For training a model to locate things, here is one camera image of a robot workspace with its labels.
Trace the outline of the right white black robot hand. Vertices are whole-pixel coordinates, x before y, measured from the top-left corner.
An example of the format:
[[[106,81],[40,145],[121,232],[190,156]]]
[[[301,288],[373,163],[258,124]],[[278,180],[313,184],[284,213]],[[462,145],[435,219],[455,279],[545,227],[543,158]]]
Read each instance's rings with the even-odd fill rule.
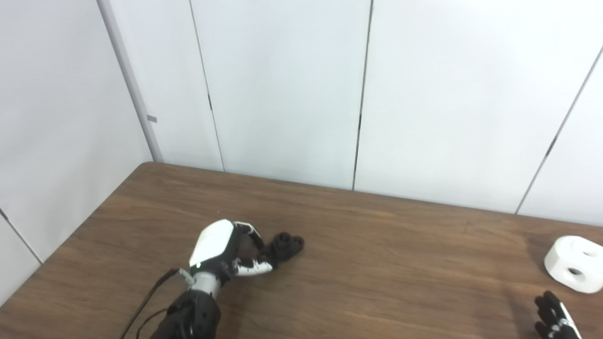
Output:
[[[551,291],[545,291],[534,300],[540,320],[534,328],[541,339],[581,339],[577,328],[564,303]]]

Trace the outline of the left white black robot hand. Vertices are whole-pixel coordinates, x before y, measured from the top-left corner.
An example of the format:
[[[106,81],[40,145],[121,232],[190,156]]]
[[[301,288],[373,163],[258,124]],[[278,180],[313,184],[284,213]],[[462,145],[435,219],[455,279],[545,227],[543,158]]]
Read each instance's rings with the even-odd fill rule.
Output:
[[[245,222],[222,219],[211,223],[200,233],[189,259],[190,275],[196,281],[212,281],[223,287],[235,277],[249,277],[272,272],[277,264],[272,259],[242,259],[238,251],[244,236],[249,236],[258,250],[265,249],[262,236]]]

